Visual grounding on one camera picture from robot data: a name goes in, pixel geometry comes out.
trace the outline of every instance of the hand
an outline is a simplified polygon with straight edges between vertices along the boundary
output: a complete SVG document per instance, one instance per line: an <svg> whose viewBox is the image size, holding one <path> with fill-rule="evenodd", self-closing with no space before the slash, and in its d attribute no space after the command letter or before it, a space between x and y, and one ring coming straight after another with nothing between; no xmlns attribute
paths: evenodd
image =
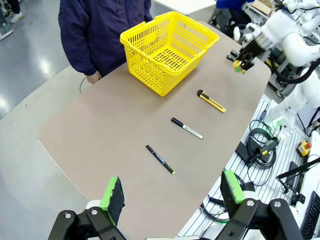
<svg viewBox="0 0 320 240"><path fill-rule="evenodd" d="M96 82L98 82L101 79L101 74L100 72L96 71L95 74L91 75L91 76L86 76L86 79L88 80L89 83L91 84L95 84Z"/></svg>

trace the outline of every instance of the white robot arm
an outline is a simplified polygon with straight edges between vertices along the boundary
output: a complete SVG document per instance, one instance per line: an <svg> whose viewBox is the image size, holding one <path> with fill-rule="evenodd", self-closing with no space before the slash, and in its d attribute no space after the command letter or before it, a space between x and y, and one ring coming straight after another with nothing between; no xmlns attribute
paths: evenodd
<svg viewBox="0 0 320 240"><path fill-rule="evenodd" d="M251 32L245 36L249 41L240 50L233 65L246 71L253 66L254 57L275 45L283 48L287 60L293 66L300 67L312 62L309 68L302 71L300 77L291 80L276 70L271 57L272 68L281 82L297 84L293 92L278 106L271 108L265 117L268 125L274 130L278 128L276 132L280 126L286 126L282 128L282 133L287 137L295 126L297 112L305 104L314 108L320 106L320 80L314 71L320 65L320 45L310 46L303 38L320 25L320 5L316 0L284 0L282 7L286 7L288 11L283 9L274 12L263 26L253 23L246 26Z"/></svg>

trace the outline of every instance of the person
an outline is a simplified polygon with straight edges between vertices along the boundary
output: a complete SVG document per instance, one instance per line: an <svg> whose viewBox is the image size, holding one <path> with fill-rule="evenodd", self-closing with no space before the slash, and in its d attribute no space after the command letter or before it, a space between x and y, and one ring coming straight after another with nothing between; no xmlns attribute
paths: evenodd
<svg viewBox="0 0 320 240"><path fill-rule="evenodd" d="M58 22L68 61L94 84L126 62L120 34L152 20L151 0L61 0Z"/></svg>
<svg viewBox="0 0 320 240"><path fill-rule="evenodd" d="M225 32L225 34L230 38L233 37L233 31L236 26L247 25L248 23L251 23L251 18L245 13L245 11L242 10L242 6L245 2L250 3L253 1L254 0L217 0L216 8L218 10L227 10L229 18L234 22L234 24L232 24Z"/></svg>
<svg viewBox="0 0 320 240"><path fill-rule="evenodd" d="M6 0L7 3L10 5L11 10L13 12L13 17L10 23L16 23L20 18L23 17L23 14L20 11L19 0Z"/></svg>

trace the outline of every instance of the shoe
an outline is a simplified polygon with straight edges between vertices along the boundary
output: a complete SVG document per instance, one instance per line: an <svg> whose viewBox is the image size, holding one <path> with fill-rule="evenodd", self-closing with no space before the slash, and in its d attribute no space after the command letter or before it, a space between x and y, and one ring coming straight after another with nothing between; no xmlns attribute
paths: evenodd
<svg viewBox="0 0 320 240"><path fill-rule="evenodd" d="M23 14L21 12L19 12L18 14L14 13L10 23L14 24L22 17L23 17Z"/></svg>

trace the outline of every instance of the plastic basket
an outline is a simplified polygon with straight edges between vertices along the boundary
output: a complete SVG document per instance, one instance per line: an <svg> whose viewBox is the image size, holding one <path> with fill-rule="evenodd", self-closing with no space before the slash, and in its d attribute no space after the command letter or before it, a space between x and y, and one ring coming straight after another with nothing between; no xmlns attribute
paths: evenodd
<svg viewBox="0 0 320 240"><path fill-rule="evenodd" d="M120 36L129 72L160 96L184 79L218 40L217 34L178 12L156 16Z"/></svg>

